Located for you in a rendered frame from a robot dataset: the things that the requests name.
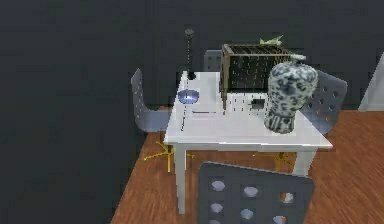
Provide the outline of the green leafy plant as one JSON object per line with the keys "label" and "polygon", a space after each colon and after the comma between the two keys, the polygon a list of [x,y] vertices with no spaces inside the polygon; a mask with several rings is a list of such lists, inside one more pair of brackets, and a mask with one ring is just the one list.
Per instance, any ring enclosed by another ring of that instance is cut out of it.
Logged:
{"label": "green leafy plant", "polygon": [[275,37],[275,38],[272,38],[270,40],[260,39],[259,43],[261,45],[276,45],[276,46],[280,46],[282,44],[281,38],[282,38],[282,35],[280,35],[278,37]]}

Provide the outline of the blue glass bowl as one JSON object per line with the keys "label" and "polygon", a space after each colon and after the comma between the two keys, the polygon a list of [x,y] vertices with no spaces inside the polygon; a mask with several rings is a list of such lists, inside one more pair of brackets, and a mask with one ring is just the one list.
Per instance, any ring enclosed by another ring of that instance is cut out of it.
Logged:
{"label": "blue glass bowl", "polygon": [[185,89],[179,91],[177,97],[182,104],[194,104],[199,100],[199,92],[196,90]]}

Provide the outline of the white square table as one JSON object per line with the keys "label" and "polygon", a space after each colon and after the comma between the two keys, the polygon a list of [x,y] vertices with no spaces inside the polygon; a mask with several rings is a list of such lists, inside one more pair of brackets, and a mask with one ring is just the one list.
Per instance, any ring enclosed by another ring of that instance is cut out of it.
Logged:
{"label": "white square table", "polygon": [[[185,170],[188,150],[263,151],[273,146],[296,145],[296,137],[283,137],[264,126],[263,112],[252,112],[253,94],[231,94],[223,109],[218,72],[198,72],[194,80],[181,75],[179,90],[199,92],[194,104],[174,102],[164,142],[174,147],[178,212],[185,212]],[[216,111],[193,114],[192,111]]]}

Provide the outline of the grey perforated chair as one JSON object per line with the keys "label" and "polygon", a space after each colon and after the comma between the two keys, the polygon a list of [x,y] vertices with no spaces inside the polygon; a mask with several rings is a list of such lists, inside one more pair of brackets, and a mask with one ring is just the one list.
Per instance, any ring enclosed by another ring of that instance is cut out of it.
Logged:
{"label": "grey perforated chair", "polygon": [[304,224],[313,192],[306,176],[204,162],[197,224]]}
{"label": "grey perforated chair", "polygon": [[335,126],[347,93],[346,81],[319,71],[318,87],[304,106],[296,112],[294,130],[283,137],[296,137],[297,144],[258,151],[256,156],[275,159],[275,169],[289,164],[295,174],[307,175],[318,149],[331,149],[325,135]]}
{"label": "grey perforated chair", "polygon": [[137,69],[131,77],[131,89],[134,105],[134,118],[136,126],[145,133],[161,133],[160,140],[157,144],[163,149],[162,152],[152,154],[143,158],[144,161],[160,156],[167,157],[167,172],[171,171],[171,157],[174,155],[173,146],[164,143],[164,134],[167,131],[171,111],[170,110],[153,110],[149,109],[144,102],[143,90],[143,73]]}
{"label": "grey perforated chair", "polygon": [[219,72],[221,70],[221,50],[207,50],[204,54],[204,70]]}

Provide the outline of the blue and white patterned vase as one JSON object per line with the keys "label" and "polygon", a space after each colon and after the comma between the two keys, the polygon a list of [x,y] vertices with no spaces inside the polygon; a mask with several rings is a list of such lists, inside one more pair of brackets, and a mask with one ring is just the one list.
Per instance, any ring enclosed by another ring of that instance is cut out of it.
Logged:
{"label": "blue and white patterned vase", "polygon": [[295,115],[318,84],[318,72],[304,63],[304,55],[292,54],[290,60],[275,65],[268,78],[268,106],[264,125],[272,132],[287,134],[294,130]]}

